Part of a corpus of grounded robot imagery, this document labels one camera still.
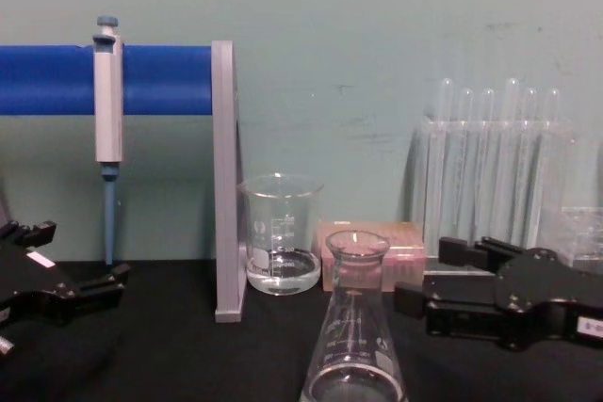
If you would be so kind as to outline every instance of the white label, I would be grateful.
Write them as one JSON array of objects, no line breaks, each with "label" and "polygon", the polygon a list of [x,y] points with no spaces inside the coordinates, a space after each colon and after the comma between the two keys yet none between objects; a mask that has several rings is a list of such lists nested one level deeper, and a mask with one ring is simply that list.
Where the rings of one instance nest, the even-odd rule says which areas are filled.
[{"label": "white label", "polygon": [[9,317],[10,317],[10,307],[5,308],[4,310],[0,311],[0,323],[4,322]]},{"label": "white label", "polygon": [[596,338],[603,338],[603,321],[589,319],[588,317],[578,318],[578,333],[588,334]]},{"label": "white label", "polygon": [[268,270],[270,265],[268,252],[264,249],[253,249],[253,264],[256,267]]},{"label": "white label", "polygon": [[381,352],[381,350],[375,352],[375,361],[387,374],[394,375],[394,363],[392,363],[392,359]]},{"label": "white label", "polygon": [[31,259],[33,259],[34,261],[36,261],[38,264],[43,265],[46,268],[49,268],[49,267],[52,267],[53,265],[55,265],[55,263],[53,263],[50,259],[48,259],[46,256],[39,254],[37,251],[32,251],[30,253],[27,253],[27,256],[30,257]]}]

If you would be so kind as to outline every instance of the glassware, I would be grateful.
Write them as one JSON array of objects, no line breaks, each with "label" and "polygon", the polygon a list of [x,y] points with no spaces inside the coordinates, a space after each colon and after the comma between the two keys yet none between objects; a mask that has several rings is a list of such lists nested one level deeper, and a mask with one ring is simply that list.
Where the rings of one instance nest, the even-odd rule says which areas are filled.
[{"label": "glassware", "polygon": [[247,280],[276,296],[310,289],[320,277],[312,251],[322,185],[296,174],[272,173],[244,181]]},{"label": "glassware", "polygon": [[300,402],[402,402],[405,389],[382,303],[387,240],[346,230],[329,235],[333,294]]}]

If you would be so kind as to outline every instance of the pink box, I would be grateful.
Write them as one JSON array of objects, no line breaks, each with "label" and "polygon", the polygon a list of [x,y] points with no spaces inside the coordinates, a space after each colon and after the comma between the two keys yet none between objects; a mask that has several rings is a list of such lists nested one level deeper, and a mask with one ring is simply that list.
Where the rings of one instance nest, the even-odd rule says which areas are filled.
[{"label": "pink box", "polygon": [[390,249],[383,258],[383,291],[394,292],[397,281],[423,284],[425,249],[421,229],[410,222],[321,221],[317,227],[314,252],[322,259],[322,288],[333,290],[334,257],[326,245],[329,234],[344,230],[362,230],[385,237]]}]

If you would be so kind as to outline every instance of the gray vertical support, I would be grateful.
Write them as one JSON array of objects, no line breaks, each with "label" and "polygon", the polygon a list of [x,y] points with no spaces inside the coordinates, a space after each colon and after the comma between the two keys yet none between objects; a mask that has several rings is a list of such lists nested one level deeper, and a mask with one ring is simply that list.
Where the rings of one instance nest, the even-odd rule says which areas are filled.
[{"label": "gray vertical support", "polygon": [[245,218],[238,133],[235,53],[231,41],[211,43],[214,190],[216,204],[216,322],[240,322],[245,274]]}]

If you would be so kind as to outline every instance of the black tabletop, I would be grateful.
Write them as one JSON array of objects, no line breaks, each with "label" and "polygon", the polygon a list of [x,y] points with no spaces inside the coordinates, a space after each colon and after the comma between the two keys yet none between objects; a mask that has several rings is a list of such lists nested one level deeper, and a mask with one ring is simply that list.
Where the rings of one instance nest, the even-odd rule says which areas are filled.
[{"label": "black tabletop", "polygon": [[[134,262],[118,310],[67,327],[1,331],[0,401],[296,402],[329,294],[247,291],[243,321],[216,324],[212,262]],[[63,264],[84,279],[101,264]],[[427,336],[383,296],[410,402],[603,400],[603,353],[542,343],[522,353]]]}]

